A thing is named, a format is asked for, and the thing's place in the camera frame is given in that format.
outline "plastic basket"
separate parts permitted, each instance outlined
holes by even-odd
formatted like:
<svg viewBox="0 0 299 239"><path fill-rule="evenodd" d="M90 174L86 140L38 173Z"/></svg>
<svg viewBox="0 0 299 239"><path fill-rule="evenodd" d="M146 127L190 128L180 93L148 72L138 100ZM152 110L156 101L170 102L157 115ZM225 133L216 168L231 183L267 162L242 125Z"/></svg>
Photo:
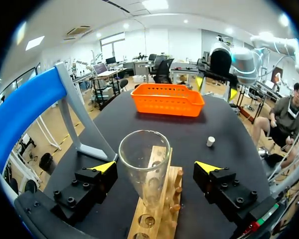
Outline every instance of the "plastic basket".
<svg viewBox="0 0 299 239"><path fill-rule="evenodd" d="M141 113L197 117L205 102L185 85L141 84L132 93Z"/></svg>

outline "bolt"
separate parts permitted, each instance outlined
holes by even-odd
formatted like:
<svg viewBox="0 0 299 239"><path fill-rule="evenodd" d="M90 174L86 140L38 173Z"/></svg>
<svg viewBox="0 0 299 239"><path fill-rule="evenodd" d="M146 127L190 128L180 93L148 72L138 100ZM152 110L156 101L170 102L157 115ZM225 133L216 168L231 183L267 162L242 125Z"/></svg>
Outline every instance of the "bolt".
<svg viewBox="0 0 299 239"><path fill-rule="evenodd" d="M89 183L83 183L83 188L85 190L88 190L90 188L90 184Z"/></svg>
<svg viewBox="0 0 299 239"><path fill-rule="evenodd" d="M75 186L75 185L77 185L77 184L78 184L78 180L73 179L73 180L72 180L72 185Z"/></svg>
<svg viewBox="0 0 299 239"><path fill-rule="evenodd" d="M68 198L68 205L70 207L73 207L73 206L75 206L75 204L76 204L75 199L73 197L69 197Z"/></svg>
<svg viewBox="0 0 299 239"><path fill-rule="evenodd" d="M236 204L241 205L244 203L244 199L243 198L236 198Z"/></svg>
<svg viewBox="0 0 299 239"><path fill-rule="evenodd" d="M222 184L221 184L221 187L222 187L223 189L226 189L226 188L228 187L228 184L227 184L227 183L222 183Z"/></svg>
<svg viewBox="0 0 299 239"><path fill-rule="evenodd" d="M253 198L255 198L255 197L257 196L257 191L256 191L256 190L251 191L251 192L250 192L250 195L251 195Z"/></svg>
<svg viewBox="0 0 299 239"><path fill-rule="evenodd" d="M61 196L61 192L59 190L55 190L53 194L55 198L59 198Z"/></svg>
<svg viewBox="0 0 299 239"><path fill-rule="evenodd" d="M233 185L238 186L239 185L239 180L235 179L234 182L233 182Z"/></svg>

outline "blue chair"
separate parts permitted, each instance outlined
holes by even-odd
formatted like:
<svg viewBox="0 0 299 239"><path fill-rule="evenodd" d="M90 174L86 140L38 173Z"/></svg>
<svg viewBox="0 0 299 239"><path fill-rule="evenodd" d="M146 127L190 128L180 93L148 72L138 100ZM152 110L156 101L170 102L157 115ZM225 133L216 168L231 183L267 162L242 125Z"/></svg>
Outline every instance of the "blue chair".
<svg viewBox="0 0 299 239"><path fill-rule="evenodd" d="M117 154L90 119L63 62L35 76L12 92L0 106L0 174L20 136L48 107L58 101L69 135L76 149L104 161L117 160ZM78 116L90 140L100 149L81 143L72 124L68 104Z"/></svg>

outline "black tabletop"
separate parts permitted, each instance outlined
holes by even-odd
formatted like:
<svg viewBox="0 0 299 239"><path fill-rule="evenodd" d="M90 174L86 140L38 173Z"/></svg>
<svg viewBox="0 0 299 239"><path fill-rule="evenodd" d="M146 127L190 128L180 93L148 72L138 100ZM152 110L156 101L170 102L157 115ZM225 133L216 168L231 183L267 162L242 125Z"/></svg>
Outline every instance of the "black tabletop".
<svg viewBox="0 0 299 239"><path fill-rule="evenodd" d="M181 210L175 238L227 239L236 226L227 221L216 205L208 204L194 182L194 162L201 161L218 167L229 167L236 178L251 190L257 190L259 200L269 196L269 187L251 137L229 105L222 99L204 96L206 102L196 118L140 114L129 93L116 97L95 118L104 138L118 151L120 141L139 129L156 130L164 134L173 148L171 164L183 167ZM215 137L212 148L207 138ZM82 143L89 145L87 131L80 134ZM70 184L74 171L81 167L103 164L77 153L72 145L64 154L44 190L53 198L53 190ZM129 182L120 160L118 180L101 205L95 205L84 221L75 227L100 239L125 239L135 212L138 195Z"/></svg>

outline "blue chair backrest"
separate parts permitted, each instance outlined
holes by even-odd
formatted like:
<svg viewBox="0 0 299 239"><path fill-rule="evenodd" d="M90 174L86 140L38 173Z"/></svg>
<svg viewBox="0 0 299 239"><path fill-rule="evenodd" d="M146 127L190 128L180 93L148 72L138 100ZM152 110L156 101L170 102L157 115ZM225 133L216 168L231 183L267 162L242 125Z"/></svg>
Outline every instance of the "blue chair backrest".
<svg viewBox="0 0 299 239"><path fill-rule="evenodd" d="M65 96L66 90L55 67L33 77L9 95L0 106L0 173L25 130Z"/></svg>

